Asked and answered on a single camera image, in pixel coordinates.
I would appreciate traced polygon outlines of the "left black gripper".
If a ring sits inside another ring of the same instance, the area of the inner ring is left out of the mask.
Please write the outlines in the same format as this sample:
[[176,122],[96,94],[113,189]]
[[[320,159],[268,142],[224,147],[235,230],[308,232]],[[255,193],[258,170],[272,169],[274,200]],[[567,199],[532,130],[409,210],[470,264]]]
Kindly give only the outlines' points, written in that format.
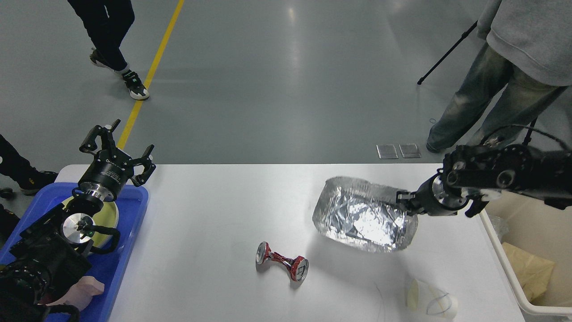
[[[130,159],[130,167],[118,166],[110,161],[118,161],[120,153],[113,139],[113,132],[121,120],[116,119],[110,128],[94,126],[80,145],[80,152],[94,156],[94,162],[80,177],[78,188],[85,194],[92,195],[104,202],[114,202],[125,187],[128,179],[134,186],[147,183],[156,165],[152,162],[151,153],[155,145],[151,144],[139,158]],[[140,174],[134,174],[134,168],[143,166]]]

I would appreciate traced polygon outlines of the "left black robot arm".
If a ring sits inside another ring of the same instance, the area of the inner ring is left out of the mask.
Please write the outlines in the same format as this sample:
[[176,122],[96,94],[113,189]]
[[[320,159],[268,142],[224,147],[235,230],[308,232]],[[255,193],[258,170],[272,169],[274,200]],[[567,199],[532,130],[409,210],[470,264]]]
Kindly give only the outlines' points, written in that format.
[[[148,204],[156,165],[134,158],[110,127],[80,145],[93,161],[78,183],[41,189],[1,251],[3,322],[106,322]],[[81,318],[81,310],[86,317]]]

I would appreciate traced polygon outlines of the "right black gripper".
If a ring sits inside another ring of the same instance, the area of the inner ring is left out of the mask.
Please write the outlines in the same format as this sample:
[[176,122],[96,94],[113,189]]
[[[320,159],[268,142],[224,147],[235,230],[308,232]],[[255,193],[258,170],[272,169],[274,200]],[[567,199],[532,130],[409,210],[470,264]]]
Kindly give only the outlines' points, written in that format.
[[407,216],[455,216],[468,202],[467,198],[447,192],[439,174],[423,182],[417,191],[396,192],[396,204]]

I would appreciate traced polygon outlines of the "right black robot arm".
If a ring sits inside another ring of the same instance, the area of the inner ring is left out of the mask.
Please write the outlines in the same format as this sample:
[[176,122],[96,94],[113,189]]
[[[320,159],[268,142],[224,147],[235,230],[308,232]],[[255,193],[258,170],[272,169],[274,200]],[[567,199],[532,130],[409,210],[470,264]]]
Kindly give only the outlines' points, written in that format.
[[509,191],[565,210],[571,206],[571,149],[553,135],[541,135],[560,149],[542,151],[527,142],[500,147],[494,132],[478,145],[458,145],[417,191],[397,191],[393,200],[411,216],[455,216],[468,207],[464,214],[472,218]]

